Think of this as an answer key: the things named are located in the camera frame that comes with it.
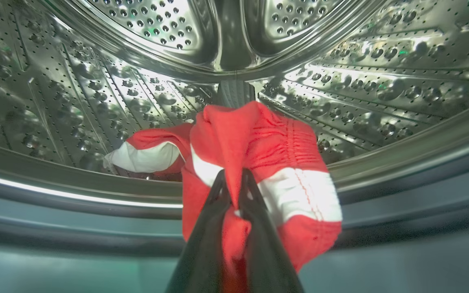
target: pinched red fabric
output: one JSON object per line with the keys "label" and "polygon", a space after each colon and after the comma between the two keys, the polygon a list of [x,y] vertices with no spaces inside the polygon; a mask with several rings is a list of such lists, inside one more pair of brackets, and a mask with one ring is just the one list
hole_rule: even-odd
{"label": "pinched red fabric", "polygon": [[208,105],[197,123],[141,130],[106,156],[134,172],[182,172],[182,232],[188,240],[218,171],[232,198],[222,235],[224,292],[246,292],[244,250],[251,224],[238,215],[242,169],[253,172],[296,271],[326,252],[341,232],[341,208],[316,135],[305,123],[258,102]]}

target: perforated metal drum wall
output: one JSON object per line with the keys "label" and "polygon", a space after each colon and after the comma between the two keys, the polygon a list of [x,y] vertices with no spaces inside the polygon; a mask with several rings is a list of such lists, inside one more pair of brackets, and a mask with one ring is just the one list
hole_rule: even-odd
{"label": "perforated metal drum wall", "polygon": [[327,163],[365,154],[469,108],[469,0],[0,1],[0,148],[106,173],[248,76]]}

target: shiny metal surface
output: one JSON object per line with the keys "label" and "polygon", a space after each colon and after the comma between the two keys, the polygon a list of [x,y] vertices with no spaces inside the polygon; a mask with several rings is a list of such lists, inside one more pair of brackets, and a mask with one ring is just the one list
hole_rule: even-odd
{"label": "shiny metal surface", "polygon": [[[313,127],[340,190],[405,176],[469,152],[469,1],[0,1],[2,149],[109,173],[104,154],[192,122],[228,77]],[[107,197],[97,174],[0,156],[0,184]]]}

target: red and white garment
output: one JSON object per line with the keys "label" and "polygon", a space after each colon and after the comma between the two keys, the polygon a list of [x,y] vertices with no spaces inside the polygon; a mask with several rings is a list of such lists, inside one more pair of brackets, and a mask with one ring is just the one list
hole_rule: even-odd
{"label": "red and white garment", "polygon": [[338,197],[313,130],[258,102],[239,109],[208,105],[195,125],[138,131],[106,159],[138,173],[182,172],[186,240],[225,169],[233,202],[222,235],[225,292],[246,291],[244,247],[251,224],[237,213],[242,168],[253,172],[296,271],[326,252],[341,232]]}

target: red fabric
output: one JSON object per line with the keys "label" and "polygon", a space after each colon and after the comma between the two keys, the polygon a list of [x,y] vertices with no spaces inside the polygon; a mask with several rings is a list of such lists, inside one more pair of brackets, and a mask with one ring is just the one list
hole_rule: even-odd
{"label": "red fabric", "polygon": [[[150,148],[162,141],[177,145],[186,160],[185,163],[177,160],[163,171],[171,173],[181,168],[182,232],[186,241],[210,191],[195,172],[190,145],[201,160],[225,169],[233,207],[226,213],[223,225],[224,292],[246,292],[244,249],[251,224],[235,215],[242,168],[250,169],[257,182],[287,167],[327,172],[318,152],[316,135],[308,125],[251,102],[239,109],[208,105],[197,114],[194,126],[143,130],[128,139],[136,149]],[[340,221],[316,221],[296,215],[278,227],[278,234],[294,268],[299,271],[302,265],[327,251],[340,230]]]}

